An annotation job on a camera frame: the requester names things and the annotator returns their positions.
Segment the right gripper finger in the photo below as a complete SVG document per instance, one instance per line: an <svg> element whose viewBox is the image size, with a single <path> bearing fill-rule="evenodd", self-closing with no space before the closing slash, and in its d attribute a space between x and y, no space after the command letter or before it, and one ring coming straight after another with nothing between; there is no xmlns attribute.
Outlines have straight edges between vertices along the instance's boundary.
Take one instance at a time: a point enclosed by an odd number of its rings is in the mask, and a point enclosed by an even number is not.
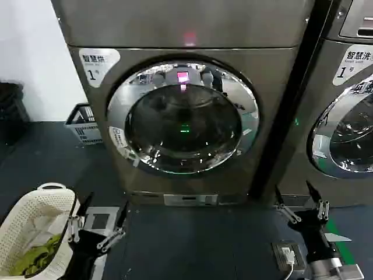
<svg viewBox="0 0 373 280"><path fill-rule="evenodd" d="M277 205L275 208L281 212L292 224L297 224L302 221L302 219L296 215L288 206L285 205L282 195L277 186L275 186L275 196L277 199Z"/></svg>
<svg viewBox="0 0 373 280"><path fill-rule="evenodd" d="M329 220L330 202L322 199L319 191L307 180L306 185L309 190L309 194L316 206L316 216L321 223L327 223Z"/></svg>

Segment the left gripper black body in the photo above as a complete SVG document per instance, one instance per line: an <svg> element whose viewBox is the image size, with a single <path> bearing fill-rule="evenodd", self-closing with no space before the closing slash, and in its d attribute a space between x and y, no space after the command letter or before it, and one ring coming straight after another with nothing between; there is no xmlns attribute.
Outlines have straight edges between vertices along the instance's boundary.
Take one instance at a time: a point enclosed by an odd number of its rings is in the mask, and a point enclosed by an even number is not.
<svg viewBox="0 0 373 280"><path fill-rule="evenodd" d="M65 279L92 278L96 260L106 254L107 237L88 230L79 231L79 241L69 243L72 257L65 271Z"/></svg>

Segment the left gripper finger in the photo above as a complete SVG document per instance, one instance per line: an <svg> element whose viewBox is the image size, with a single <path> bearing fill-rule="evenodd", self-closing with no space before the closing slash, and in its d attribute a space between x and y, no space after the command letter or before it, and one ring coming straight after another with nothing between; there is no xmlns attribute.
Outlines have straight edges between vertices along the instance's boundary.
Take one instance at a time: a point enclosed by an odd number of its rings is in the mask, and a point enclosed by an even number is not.
<svg viewBox="0 0 373 280"><path fill-rule="evenodd" d="M94 192L91 192L84 202L79 206L76 214L68 218L68 242L78 243L79 231L83 229L86 212L92 202Z"/></svg>
<svg viewBox="0 0 373 280"><path fill-rule="evenodd" d="M129 202L127 201L120 213L120 216L115 224L115 227L103 241L97 244L97 249L99 251L109 251L119 240L125 236L125 222L128 214Z"/></svg>

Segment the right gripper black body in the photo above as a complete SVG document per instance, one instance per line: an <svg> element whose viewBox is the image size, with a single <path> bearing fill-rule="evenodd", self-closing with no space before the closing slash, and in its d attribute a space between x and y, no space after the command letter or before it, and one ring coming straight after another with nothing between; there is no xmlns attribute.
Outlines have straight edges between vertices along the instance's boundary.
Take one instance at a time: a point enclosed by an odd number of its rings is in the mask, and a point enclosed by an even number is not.
<svg viewBox="0 0 373 280"><path fill-rule="evenodd" d="M301 221L289 222L288 226L302 236L307 248L307 263L340 257L336 246L327 240L324 232L326 220L318 218L316 209L296 211L295 215Z"/></svg>

